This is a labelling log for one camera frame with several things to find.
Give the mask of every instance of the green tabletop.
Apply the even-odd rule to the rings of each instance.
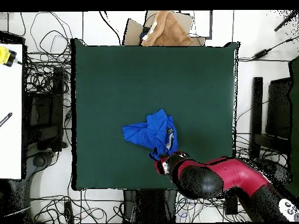
[[[173,117],[179,150],[200,162],[231,156],[237,47],[88,47],[72,40],[77,190],[176,188],[155,171],[152,150],[123,137],[123,126],[160,109]]]

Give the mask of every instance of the blue cloth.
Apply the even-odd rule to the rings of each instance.
[[[168,149],[167,129],[173,130],[172,147]],[[178,138],[172,116],[166,115],[163,109],[147,115],[147,122],[126,125],[123,127],[124,139],[127,142],[154,150],[151,155],[159,160],[160,155],[171,155],[178,149]]]

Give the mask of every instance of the yellow object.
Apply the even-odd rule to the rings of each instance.
[[[0,64],[6,64],[10,55],[7,48],[0,46]]]

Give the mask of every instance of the power adapter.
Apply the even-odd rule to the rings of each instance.
[[[67,219],[67,224],[74,224],[74,214],[72,211],[72,202],[66,201],[64,203],[64,216]]]
[[[268,54],[269,51],[271,51],[272,49],[264,49],[262,51],[259,51],[258,53],[256,53],[254,56],[253,56],[253,60],[258,60],[264,56],[266,56]]]

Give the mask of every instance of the white desk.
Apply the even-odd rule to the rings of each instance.
[[[0,46],[15,51],[22,62],[22,45]],[[12,113],[0,127],[0,179],[21,179],[22,107],[22,66],[0,65],[0,121]]]

